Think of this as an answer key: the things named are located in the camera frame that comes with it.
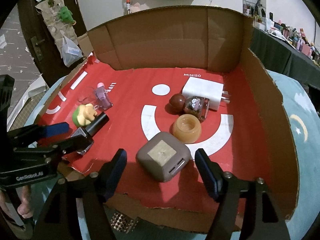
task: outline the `bolt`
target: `bolt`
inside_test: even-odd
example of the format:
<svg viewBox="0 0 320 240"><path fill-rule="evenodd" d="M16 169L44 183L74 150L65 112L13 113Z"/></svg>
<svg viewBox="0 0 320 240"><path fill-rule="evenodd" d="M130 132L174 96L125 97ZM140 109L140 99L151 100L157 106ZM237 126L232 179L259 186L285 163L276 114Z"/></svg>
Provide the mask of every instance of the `bolt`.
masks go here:
<svg viewBox="0 0 320 240"><path fill-rule="evenodd" d="M99 175L99 173L97 171L91 172L90 173L90 177L91 178L96 178Z"/></svg>
<svg viewBox="0 0 320 240"><path fill-rule="evenodd" d="M257 178L257 182L259 184L264 184L264 179L263 178Z"/></svg>
<svg viewBox="0 0 320 240"><path fill-rule="evenodd" d="M227 179L230 179L232 177L232 173L230 171L225 171L223 176L225 176Z"/></svg>
<svg viewBox="0 0 320 240"><path fill-rule="evenodd" d="M49 162L51 162L51 158L50 158L50 157L45 158L45 159L44 159L44 162L48 164Z"/></svg>
<svg viewBox="0 0 320 240"><path fill-rule="evenodd" d="M64 178L61 178L58 180L58 184L62 185L66 182L66 180Z"/></svg>

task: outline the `white plastic bag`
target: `white plastic bag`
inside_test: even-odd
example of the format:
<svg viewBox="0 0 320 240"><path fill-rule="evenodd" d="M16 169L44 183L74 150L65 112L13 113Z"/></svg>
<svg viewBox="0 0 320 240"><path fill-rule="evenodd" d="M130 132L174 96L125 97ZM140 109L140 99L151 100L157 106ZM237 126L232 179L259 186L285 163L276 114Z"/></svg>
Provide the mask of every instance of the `white plastic bag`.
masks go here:
<svg viewBox="0 0 320 240"><path fill-rule="evenodd" d="M63 36L62 41L62 58L63 63L67 67L70 67L73 63L82 58L81 49L66 36Z"/></svg>

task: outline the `gray power bank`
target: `gray power bank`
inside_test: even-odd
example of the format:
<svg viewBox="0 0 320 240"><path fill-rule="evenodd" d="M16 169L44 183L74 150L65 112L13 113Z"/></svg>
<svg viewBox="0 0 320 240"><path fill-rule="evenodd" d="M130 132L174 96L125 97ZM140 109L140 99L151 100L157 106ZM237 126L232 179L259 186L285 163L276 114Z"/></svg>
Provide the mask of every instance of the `gray power bank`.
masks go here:
<svg viewBox="0 0 320 240"><path fill-rule="evenodd" d="M159 182L172 179L190 160L189 148L167 132L156 134L137 153L138 162Z"/></svg>

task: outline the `beige square sticker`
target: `beige square sticker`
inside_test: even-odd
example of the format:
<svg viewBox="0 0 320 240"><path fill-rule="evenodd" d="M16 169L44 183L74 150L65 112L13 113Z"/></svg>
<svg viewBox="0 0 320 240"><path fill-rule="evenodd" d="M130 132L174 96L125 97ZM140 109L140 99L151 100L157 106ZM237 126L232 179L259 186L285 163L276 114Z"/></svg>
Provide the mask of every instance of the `beige square sticker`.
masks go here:
<svg viewBox="0 0 320 240"><path fill-rule="evenodd" d="M148 155L163 167L176 153L177 152L170 145L168 145L164 140L161 140L148 152Z"/></svg>

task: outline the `yellow crescent moon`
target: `yellow crescent moon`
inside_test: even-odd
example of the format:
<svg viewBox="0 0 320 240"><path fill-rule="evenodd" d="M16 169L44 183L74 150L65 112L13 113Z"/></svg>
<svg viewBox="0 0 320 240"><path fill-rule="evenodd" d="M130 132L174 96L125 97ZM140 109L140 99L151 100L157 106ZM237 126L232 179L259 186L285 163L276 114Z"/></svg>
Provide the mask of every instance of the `yellow crescent moon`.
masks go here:
<svg viewBox="0 0 320 240"><path fill-rule="evenodd" d="M305 126L305 124L303 123L303 121L301 120L301 118L295 114L292 114L290 116L290 118L298 121L298 123L301 125L302 129L303 129L303 133L304 133L304 141L307 141L308 139L308 130L307 127Z"/></svg>

